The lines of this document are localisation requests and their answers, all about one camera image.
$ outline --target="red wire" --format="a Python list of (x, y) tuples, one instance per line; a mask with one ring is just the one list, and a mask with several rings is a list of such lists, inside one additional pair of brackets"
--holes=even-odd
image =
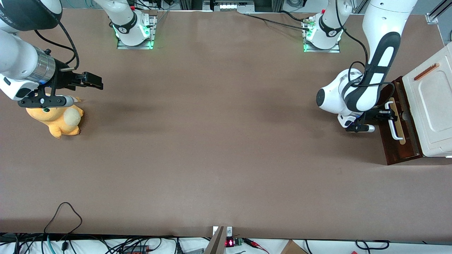
[(270, 254), (266, 249), (262, 248), (262, 246), (258, 246), (257, 248), (267, 252), (267, 254)]
[(254, 241), (251, 242), (251, 245), (253, 245), (254, 247), (256, 247), (258, 249), (261, 249), (261, 250), (267, 252), (267, 254), (270, 254), (266, 249), (264, 249), (262, 246), (260, 246), (258, 243), (254, 242)]

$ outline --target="mounting plate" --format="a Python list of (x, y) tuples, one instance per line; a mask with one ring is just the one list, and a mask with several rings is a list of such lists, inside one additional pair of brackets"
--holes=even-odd
[(142, 43), (136, 46), (127, 46), (123, 42), (121, 42), (118, 38), (118, 44), (116, 46), (117, 49), (153, 49), (154, 48), (154, 39), (155, 39), (155, 29), (157, 24), (157, 16), (149, 16), (149, 23), (145, 23), (145, 25), (149, 25), (150, 27), (143, 27), (143, 31), (145, 33), (150, 34), (149, 38), (144, 40)]
[[(217, 229), (218, 229), (218, 226), (213, 226), (213, 233), (212, 233), (212, 235), (215, 234)], [(226, 237), (232, 237), (232, 227), (231, 226), (226, 227)]]

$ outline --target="white handle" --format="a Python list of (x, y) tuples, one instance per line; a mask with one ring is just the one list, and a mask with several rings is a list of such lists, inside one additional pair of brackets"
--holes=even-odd
[[(390, 109), (389, 104), (391, 104), (391, 103), (392, 103), (392, 101), (386, 102), (385, 108), (386, 109)], [(395, 129), (396, 127), (394, 126), (394, 121), (388, 120), (388, 124), (389, 124), (389, 129), (391, 130), (392, 138), (395, 139), (395, 140), (403, 140), (402, 137), (397, 136), (397, 132), (396, 132), (396, 129)]]

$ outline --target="black strap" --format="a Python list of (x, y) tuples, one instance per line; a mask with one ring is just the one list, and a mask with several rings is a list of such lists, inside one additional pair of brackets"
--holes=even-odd
[(129, 33), (130, 29), (132, 29), (137, 24), (137, 20), (138, 20), (137, 14), (133, 12), (133, 17), (129, 23), (124, 25), (116, 25), (115, 23), (112, 22), (112, 24), (116, 28), (116, 30), (119, 31), (120, 33)]
[(334, 28), (331, 28), (331, 27), (325, 25), (325, 23), (323, 22), (323, 15), (320, 16), (319, 25), (320, 25), (320, 28), (326, 33), (327, 37), (334, 37), (334, 36), (336, 36), (336, 34), (338, 34), (340, 32), (340, 30), (342, 30), (342, 28), (334, 29)]
[(369, 71), (370, 73), (388, 74), (389, 68), (391, 68), (391, 66), (375, 66), (373, 64), (366, 63), (366, 71)]

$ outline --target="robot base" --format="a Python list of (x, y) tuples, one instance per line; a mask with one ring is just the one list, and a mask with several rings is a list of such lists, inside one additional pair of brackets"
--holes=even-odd
[(149, 23), (145, 25), (149, 26), (149, 28), (144, 27), (143, 32), (146, 35), (150, 35), (146, 40), (144, 40), (142, 43), (136, 45), (136, 46), (127, 46), (123, 42), (121, 42), (118, 39), (118, 44), (116, 46), (117, 49), (153, 49), (154, 48), (154, 39), (155, 39), (155, 29), (157, 24), (157, 16), (149, 16), (148, 14), (145, 14), (149, 17)]
[[(314, 21), (315, 16), (309, 17), (309, 20)], [(305, 31), (305, 30), (302, 31), (303, 32), (303, 51), (304, 52), (340, 53), (340, 48), (339, 48), (340, 35), (339, 35), (338, 41), (332, 48), (321, 49), (321, 48), (317, 48), (309, 40), (306, 39), (306, 38), (311, 38), (313, 36), (315, 23), (305, 24), (302, 22), (301, 27), (309, 29), (309, 31)]]

